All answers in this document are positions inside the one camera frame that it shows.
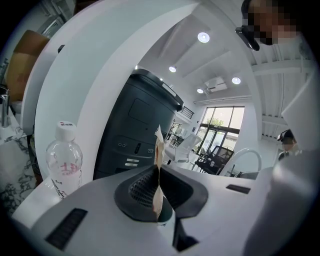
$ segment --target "brown cardboard box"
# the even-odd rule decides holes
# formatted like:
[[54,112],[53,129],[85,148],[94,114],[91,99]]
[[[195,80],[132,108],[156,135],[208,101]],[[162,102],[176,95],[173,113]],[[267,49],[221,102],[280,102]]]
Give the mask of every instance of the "brown cardboard box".
[[27,30],[16,45],[6,75],[11,102],[22,101],[31,70],[49,38]]

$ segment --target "bottle label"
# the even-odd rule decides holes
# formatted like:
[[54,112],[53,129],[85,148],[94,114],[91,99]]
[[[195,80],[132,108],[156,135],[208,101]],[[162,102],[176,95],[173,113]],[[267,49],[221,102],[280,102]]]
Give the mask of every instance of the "bottle label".
[[82,171],[73,163],[64,163],[58,171],[49,169],[52,184],[61,199],[82,186]]

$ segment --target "plastic water bottle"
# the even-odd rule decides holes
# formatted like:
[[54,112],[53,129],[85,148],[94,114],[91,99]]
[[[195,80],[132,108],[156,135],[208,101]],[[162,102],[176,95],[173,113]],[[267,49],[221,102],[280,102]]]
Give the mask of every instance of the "plastic water bottle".
[[74,142],[76,126],[68,121],[56,125],[55,138],[46,149],[46,163],[52,184],[61,199],[82,185],[82,152]]

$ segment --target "dark gray machine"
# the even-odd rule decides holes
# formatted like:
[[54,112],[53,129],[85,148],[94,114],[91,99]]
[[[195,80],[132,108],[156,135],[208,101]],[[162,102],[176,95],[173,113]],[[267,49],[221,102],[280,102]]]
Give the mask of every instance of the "dark gray machine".
[[184,102],[158,77],[135,70],[112,109],[98,150],[93,179],[153,165],[158,126],[165,138]]

